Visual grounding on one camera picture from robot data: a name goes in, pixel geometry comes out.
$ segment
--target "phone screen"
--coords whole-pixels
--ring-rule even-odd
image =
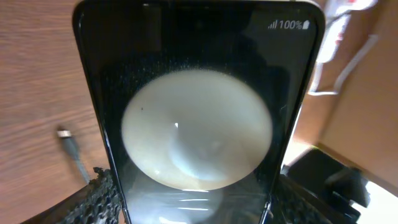
[[[303,2],[87,1],[76,8],[76,41],[131,223],[259,223],[271,201],[324,23],[320,10]],[[122,121],[131,99],[148,83],[186,70],[233,77],[268,109],[272,135],[266,154],[233,184],[176,189],[143,172],[126,150]]]

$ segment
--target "wood grain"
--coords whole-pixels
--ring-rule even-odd
[[[55,136],[69,127],[109,167],[72,31],[75,0],[0,2],[0,223],[19,223],[85,183]]]

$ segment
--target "wooden surface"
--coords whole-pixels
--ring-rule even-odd
[[[109,167],[73,36],[75,0],[0,2],[0,223],[19,223],[85,183],[55,136],[69,127],[94,178]]]
[[[379,41],[359,63],[321,143],[398,195],[398,1],[384,1]]]

